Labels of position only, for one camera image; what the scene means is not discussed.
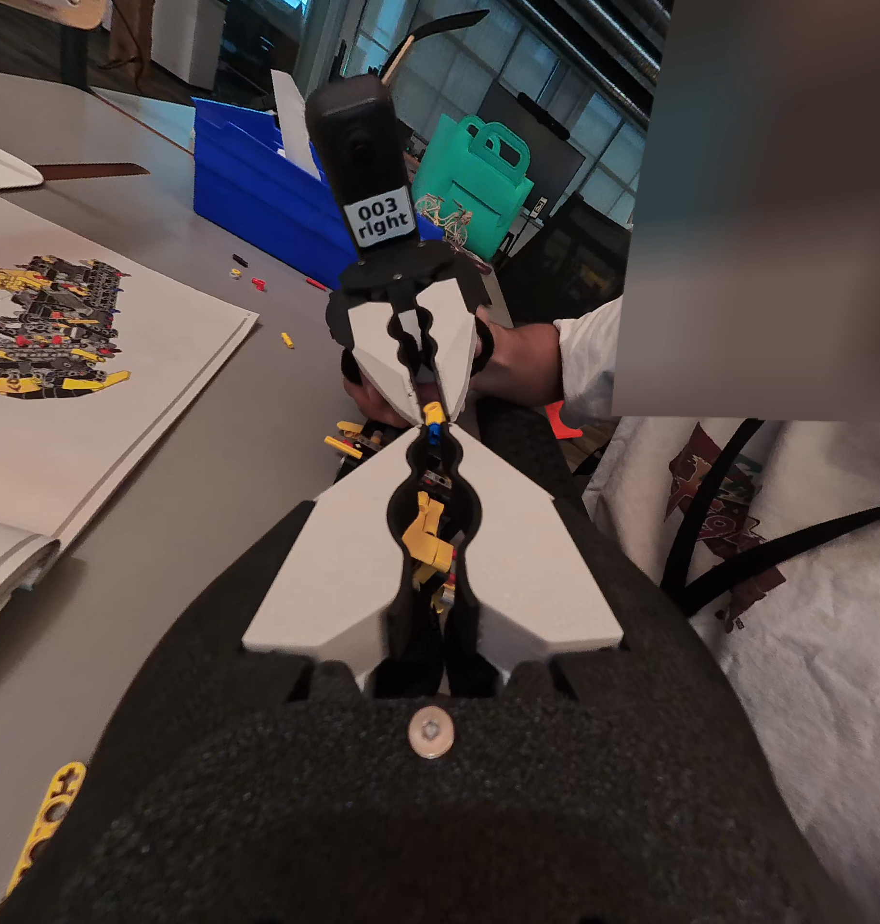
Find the toy car chassis model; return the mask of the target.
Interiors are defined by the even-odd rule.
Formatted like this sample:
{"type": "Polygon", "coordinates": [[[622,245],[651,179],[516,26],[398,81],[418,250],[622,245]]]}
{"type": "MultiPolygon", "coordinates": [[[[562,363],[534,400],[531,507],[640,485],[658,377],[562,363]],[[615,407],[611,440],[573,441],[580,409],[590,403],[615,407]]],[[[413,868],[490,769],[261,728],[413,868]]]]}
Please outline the toy car chassis model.
{"type": "MultiPolygon", "coordinates": [[[[400,433],[400,428],[384,422],[337,422],[336,430],[324,440],[339,459],[334,480],[349,476],[400,433]]],[[[413,590],[429,593],[431,609],[444,623],[455,602],[460,538],[447,508],[451,480],[436,452],[431,452],[428,459],[419,479],[418,514],[405,529],[403,542],[412,560],[413,590]]]]}

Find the thin yellow liftarm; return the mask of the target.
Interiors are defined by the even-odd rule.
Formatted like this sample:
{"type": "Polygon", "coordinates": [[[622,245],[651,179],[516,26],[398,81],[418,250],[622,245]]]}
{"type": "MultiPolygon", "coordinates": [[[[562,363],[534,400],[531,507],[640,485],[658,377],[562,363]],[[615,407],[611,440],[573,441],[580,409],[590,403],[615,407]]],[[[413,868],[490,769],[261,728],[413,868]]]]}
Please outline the thin yellow liftarm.
{"type": "Polygon", "coordinates": [[[18,860],[7,884],[6,896],[25,877],[41,855],[43,847],[52,839],[65,815],[77,798],[87,774],[87,767],[81,761],[73,760],[53,775],[41,800],[30,833],[20,850],[18,860]]]}

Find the orange traffic cone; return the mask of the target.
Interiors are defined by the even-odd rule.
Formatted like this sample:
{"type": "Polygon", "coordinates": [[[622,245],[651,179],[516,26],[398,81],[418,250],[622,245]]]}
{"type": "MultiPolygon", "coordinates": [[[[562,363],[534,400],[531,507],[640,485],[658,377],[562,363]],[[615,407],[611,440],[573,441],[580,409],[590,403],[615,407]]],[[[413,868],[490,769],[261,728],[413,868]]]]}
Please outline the orange traffic cone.
{"type": "Polygon", "coordinates": [[[544,406],[544,412],[556,438],[559,441],[567,441],[581,438],[584,435],[582,429],[566,425],[562,420],[562,410],[564,402],[562,400],[554,401],[544,406]]]}

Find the blue plastic bin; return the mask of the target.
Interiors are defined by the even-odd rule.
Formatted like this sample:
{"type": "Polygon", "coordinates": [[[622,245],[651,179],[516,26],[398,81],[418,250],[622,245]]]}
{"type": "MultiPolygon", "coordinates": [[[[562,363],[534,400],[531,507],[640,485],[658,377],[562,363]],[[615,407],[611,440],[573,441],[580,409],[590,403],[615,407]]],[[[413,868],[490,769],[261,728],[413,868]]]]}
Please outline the blue plastic bin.
{"type": "Polygon", "coordinates": [[[325,288],[360,256],[326,177],[315,179],[279,153],[269,113],[195,103],[194,211],[282,260],[325,288]]]}

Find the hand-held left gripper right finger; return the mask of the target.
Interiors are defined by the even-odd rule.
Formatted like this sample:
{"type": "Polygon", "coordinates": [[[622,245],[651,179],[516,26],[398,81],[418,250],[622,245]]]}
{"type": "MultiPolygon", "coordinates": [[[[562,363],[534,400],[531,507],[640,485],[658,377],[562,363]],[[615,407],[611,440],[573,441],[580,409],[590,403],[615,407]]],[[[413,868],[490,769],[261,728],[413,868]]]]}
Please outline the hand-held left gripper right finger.
{"type": "Polygon", "coordinates": [[[555,498],[456,424],[445,439],[465,527],[445,629],[451,689],[495,689],[519,664],[616,648],[623,630],[555,498]]]}

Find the white paper sheet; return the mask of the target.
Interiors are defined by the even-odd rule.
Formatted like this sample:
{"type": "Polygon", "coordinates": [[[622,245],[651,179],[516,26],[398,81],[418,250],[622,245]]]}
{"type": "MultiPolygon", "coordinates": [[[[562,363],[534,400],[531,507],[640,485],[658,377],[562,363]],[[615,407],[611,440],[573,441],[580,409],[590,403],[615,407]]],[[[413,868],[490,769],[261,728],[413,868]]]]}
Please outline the white paper sheet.
{"type": "Polygon", "coordinates": [[[292,75],[272,69],[272,90],[282,139],[282,156],[312,177],[321,174],[311,152],[311,142],[305,120],[305,100],[292,75]]]}

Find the dark wall screen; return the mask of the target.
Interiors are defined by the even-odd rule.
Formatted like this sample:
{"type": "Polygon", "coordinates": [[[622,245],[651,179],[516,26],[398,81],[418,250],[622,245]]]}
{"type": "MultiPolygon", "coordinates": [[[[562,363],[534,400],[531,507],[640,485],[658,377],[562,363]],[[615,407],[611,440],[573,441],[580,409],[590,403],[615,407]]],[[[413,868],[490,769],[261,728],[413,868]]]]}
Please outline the dark wall screen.
{"type": "Polygon", "coordinates": [[[540,109],[533,101],[529,108],[500,83],[493,82],[478,110],[484,122],[497,122],[506,126],[529,148],[530,160],[526,176],[533,182],[524,208],[532,211],[540,199],[546,199],[538,213],[545,220],[554,210],[569,183],[584,163],[582,155],[570,142],[569,133],[560,123],[540,109]]]}

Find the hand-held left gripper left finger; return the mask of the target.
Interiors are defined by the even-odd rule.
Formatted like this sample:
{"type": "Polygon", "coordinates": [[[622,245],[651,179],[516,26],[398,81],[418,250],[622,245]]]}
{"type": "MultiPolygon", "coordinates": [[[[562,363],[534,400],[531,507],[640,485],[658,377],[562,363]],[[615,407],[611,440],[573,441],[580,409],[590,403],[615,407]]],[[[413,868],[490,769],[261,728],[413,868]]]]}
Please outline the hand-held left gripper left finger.
{"type": "Polygon", "coordinates": [[[442,641],[403,537],[430,449],[413,427],[320,494],[242,637],[245,650],[335,661],[374,692],[437,692],[442,641]]]}

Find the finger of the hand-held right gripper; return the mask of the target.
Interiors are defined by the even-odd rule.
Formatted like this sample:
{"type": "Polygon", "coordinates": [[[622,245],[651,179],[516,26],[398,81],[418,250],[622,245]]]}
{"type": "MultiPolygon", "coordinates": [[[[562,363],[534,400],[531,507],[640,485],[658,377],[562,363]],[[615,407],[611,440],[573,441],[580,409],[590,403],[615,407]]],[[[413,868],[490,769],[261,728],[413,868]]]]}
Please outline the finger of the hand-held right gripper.
{"type": "Polygon", "coordinates": [[[388,405],[413,426],[423,425],[423,412],[402,345],[389,332],[396,317],[389,302],[365,302],[349,309],[354,355],[362,374],[388,405]]]}
{"type": "Polygon", "coordinates": [[[415,302],[423,357],[434,376],[446,419],[456,420],[473,376],[479,339],[475,316],[456,279],[431,283],[416,295],[415,302]]]}

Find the white instruction booklet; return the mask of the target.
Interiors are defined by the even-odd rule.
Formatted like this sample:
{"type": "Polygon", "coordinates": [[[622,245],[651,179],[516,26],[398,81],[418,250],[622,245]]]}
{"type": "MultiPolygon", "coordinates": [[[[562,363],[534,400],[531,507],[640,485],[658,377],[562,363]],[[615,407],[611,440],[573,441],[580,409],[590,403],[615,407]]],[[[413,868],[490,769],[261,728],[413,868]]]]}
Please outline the white instruction booklet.
{"type": "Polygon", "coordinates": [[[257,318],[0,197],[0,612],[87,528],[257,318]]]}

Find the black gooseneck with brass tube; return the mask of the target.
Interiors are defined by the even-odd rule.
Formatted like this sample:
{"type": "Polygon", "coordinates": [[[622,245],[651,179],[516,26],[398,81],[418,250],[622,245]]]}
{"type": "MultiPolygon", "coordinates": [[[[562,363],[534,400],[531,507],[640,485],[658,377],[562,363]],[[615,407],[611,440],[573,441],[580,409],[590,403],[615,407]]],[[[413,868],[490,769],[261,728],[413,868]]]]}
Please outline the black gooseneck with brass tube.
{"type": "Polygon", "coordinates": [[[400,45],[389,54],[386,63],[383,64],[378,73],[380,81],[384,85],[388,85],[395,75],[403,57],[411,50],[411,47],[416,42],[437,34],[471,28],[480,23],[489,12],[490,10],[487,8],[474,9],[451,16],[435,18],[413,29],[410,34],[400,42],[400,45]]]}

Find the white document stand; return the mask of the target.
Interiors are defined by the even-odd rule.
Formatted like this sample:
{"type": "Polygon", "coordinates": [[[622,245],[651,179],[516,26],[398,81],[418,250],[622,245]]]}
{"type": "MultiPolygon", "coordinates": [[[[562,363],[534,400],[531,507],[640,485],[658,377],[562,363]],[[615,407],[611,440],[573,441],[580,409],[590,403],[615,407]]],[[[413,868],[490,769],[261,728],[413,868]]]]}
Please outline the white document stand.
{"type": "Polygon", "coordinates": [[[39,170],[0,149],[0,190],[36,188],[43,182],[39,170]]]}

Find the green felt bag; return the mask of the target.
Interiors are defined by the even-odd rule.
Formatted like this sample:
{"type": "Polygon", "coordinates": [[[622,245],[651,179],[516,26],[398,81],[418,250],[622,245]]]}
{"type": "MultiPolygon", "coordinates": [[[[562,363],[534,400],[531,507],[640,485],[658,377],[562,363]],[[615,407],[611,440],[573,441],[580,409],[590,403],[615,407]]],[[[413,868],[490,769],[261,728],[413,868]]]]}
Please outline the green felt bag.
{"type": "Polygon", "coordinates": [[[492,260],[532,190],[530,160],[529,146],[507,126],[475,115],[456,122],[441,114],[412,195],[415,202],[432,196],[445,208],[470,212],[466,247],[492,260]]]}

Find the person's right hand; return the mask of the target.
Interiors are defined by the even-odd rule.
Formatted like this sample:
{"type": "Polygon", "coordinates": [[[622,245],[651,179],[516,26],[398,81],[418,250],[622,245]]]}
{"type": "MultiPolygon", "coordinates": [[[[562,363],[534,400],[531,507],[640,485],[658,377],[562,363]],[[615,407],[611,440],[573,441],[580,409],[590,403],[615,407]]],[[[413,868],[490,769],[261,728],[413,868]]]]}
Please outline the person's right hand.
{"type": "MultiPolygon", "coordinates": [[[[495,323],[485,307],[478,308],[477,317],[491,332],[494,348],[491,360],[470,380],[469,400],[496,398],[533,409],[563,398],[559,332],[553,325],[506,328],[495,323]]],[[[346,378],[342,385],[366,419],[408,427],[365,377],[360,385],[346,378]]],[[[419,385],[419,394],[422,405],[438,399],[434,383],[419,385]]]]}

